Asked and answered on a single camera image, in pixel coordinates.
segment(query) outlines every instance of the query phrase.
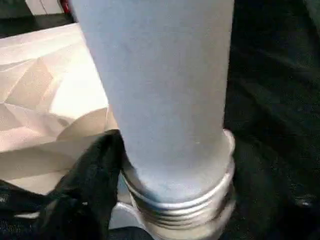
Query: black surface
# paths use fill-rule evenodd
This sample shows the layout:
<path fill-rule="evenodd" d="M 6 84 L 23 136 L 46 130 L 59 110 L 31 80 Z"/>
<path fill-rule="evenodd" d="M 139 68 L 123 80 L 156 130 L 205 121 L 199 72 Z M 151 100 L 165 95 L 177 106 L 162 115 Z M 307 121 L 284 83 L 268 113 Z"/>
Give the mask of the black surface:
<path fill-rule="evenodd" d="M 59 27 L 73 22 L 73 18 L 64 13 L 0 19 L 0 38 Z"/>
<path fill-rule="evenodd" d="M 32 16 L 25 0 L 0 0 L 0 20 Z"/>

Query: red object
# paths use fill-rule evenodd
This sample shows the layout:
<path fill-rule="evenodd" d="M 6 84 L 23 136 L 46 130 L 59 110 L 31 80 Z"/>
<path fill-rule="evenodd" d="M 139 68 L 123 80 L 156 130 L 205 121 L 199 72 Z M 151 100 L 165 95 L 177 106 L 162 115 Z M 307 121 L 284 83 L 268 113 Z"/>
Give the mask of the red object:
<path fill-rule="evenodd" d="M 60 0 L 60 4 L 65 14 L 71 13 L 68 0 Z"/>

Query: white cylinder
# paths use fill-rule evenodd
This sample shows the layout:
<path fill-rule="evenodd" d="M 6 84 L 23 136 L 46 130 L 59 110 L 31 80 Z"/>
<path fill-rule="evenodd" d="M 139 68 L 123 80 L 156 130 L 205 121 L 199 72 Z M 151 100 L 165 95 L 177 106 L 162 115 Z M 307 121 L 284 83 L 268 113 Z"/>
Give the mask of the white cylinder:
<path fill-rule="evenodd" d="M 124 139 L 125 172 L 149 199 L 195 199 L 225 175 L 233 0 L 75 0 Z"/>

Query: black fabric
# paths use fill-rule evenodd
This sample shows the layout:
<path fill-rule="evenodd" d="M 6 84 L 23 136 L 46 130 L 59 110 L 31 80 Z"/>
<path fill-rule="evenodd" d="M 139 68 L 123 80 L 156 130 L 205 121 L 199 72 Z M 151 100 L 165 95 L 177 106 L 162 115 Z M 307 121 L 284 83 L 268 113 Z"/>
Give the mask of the black fabric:
<path fill-rule="evenodd" d="M 108 232 L 123 154 L 121 135 L 111 130 L 82 155 L 47 196 L 0 181 L 0 239 L 106 240 L 109 236 L 115 240 L 124 235 L 127 240 L 151 239 L 135 227 Z M 35 219 L 17 216 L 38 211 Z"/>
<path fill-rule="evenodd" d="M 320 239 L 320 15 L 310 3 L 235 1 L 224 125 L 236 137 L 237 207 L 224 240 Z"/>

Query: metal threads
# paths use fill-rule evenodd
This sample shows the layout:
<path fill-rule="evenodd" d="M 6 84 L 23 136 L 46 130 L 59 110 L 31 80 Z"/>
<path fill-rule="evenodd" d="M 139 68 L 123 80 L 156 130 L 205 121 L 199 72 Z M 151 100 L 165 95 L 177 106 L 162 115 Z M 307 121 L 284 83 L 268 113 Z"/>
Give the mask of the metal threads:
<path fill-rule="evenodd" d="M 224 131 L 230 143 L 230 155 L 234 139 Z M 218 239 L 235 207 L 235 192 L 232 185 L 235 164 L 229 157 L 229 166 L 224 177 L 202 196 L 180 203 L 155 202 L 139 192 L 124 174 L 130 190 L 132 203 L 143 218 L 147 230 L 164 240 L 210 240 Z"/>

